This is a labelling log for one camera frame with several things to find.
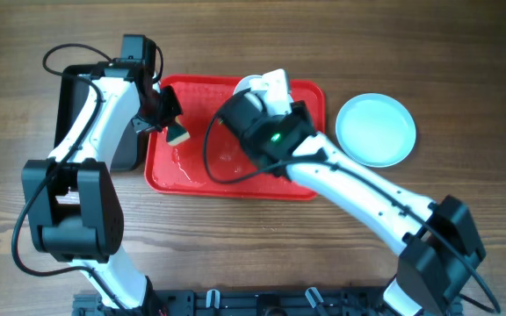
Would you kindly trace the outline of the light green plate front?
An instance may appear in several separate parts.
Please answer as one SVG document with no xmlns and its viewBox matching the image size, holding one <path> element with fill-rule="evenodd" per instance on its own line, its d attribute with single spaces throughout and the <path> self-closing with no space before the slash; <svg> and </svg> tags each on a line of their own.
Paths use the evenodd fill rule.
<svg viewBox="0 0 506 316">
<path fill-rule="evenodd" d="M 416 145 L 416 123 L 406 107 L 379 93 L 347 101 L 336 116 L 336 139 L 355 162 L 387 168 L 405 160 Z"/>
</svg>

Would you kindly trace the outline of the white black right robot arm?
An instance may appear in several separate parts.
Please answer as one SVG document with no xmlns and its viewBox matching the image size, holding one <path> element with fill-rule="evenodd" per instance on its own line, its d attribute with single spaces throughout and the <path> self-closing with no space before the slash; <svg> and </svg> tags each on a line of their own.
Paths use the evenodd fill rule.
<svg viewBox="0 0 506 316">
<path fill-rule="evenodd" d="M 370 228 L 398 257 L 383 293 L 395 312 L 445 314 L 486 251 L 468 206 L 453 196 L 437 203 L 357 164 L 316 130 L 299 101 L 275 113 L 246 90 L 217 112 L 261 172 L 324 196 Z"/>
</svg>

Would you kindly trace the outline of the yellow green sponge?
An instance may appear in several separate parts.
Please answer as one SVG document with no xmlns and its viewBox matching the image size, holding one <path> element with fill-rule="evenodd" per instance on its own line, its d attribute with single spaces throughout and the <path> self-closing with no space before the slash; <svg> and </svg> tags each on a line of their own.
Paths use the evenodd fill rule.
<svg viewBox="0 0 506 316">
<path fill-rule="evenodd" d="M 182 126 L 179 117 L 176 117 L 175 120 L 167 127 L 167 143 L 170 146 L 175 147 L 188 139 L 190 139 L 189 132 Z"/>
</svg>

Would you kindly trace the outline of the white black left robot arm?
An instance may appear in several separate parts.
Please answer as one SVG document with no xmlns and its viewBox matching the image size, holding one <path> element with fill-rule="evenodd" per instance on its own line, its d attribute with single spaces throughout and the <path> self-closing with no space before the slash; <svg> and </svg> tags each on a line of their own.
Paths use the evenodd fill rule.
<svg viewBox="0 0 506 316">
<path fill-rule="evenodd" d="M 65 263 L 62 273 L 82 272 L 109 310 L 164 315 L 165 304 L 121 245 L 124 215 L 110 167 L 132 120 L 162 130 L 176 124 L 180 105 L 171 87 L 157 89 L 155 68 L 145 61 L 103 61 L 76 79 L 89 92 L 75 122 L 48 158 L 22 170 L 25 206 L 12 235 L 13 261 L 36 273 L 18 254 L 27 222 L 34 247 Z"/>
</svg>

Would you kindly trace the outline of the white round plate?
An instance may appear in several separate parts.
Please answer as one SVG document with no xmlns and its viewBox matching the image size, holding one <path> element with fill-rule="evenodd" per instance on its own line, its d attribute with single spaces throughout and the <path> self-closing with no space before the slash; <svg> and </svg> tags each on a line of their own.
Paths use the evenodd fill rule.
<svg viewBox="0 0 506 316">
<path fill-rule="evenodd" d="M 235 86 L 233 107 L 247 115 L 258 117 L 264 111 L 264 101 L 256 87 L 263 77 L 261 75 L 248 75 Z"/>
</svg>

